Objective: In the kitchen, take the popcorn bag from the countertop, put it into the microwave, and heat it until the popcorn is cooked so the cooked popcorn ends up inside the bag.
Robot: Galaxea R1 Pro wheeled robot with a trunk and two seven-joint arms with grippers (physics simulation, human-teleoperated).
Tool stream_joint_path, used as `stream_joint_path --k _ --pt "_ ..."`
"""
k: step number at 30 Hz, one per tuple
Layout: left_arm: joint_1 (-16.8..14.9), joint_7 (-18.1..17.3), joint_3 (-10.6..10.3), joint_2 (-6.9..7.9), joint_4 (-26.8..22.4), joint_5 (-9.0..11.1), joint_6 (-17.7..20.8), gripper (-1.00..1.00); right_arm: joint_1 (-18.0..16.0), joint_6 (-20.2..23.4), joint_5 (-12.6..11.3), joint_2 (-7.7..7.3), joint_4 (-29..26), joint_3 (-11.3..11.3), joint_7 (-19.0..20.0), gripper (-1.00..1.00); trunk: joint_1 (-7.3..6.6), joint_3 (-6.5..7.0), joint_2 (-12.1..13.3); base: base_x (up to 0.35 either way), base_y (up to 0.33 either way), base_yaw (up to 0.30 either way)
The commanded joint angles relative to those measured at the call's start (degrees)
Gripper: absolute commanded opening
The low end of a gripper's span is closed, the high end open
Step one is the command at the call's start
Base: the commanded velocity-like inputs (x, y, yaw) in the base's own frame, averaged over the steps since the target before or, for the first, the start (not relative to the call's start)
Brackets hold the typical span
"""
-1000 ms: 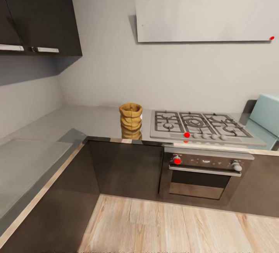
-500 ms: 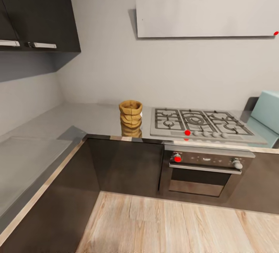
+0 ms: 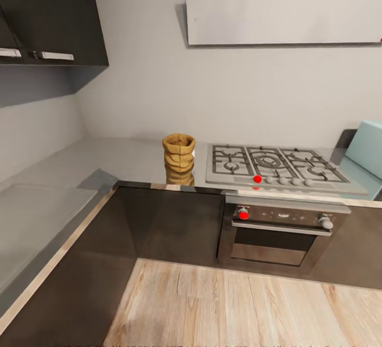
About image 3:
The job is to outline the microwave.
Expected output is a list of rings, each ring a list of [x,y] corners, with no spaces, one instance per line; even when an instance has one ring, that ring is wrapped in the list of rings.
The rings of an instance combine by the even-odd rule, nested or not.
[[[363,120],[345,156],[382,180],[382,120]]]

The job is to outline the popcorn bag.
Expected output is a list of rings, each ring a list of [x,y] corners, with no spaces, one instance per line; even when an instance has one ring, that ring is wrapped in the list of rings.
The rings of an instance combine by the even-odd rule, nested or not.
[[[179,173],[190,170],[194,163],[196,140],[187,134],[170,134],[162,140],[166,165]]]

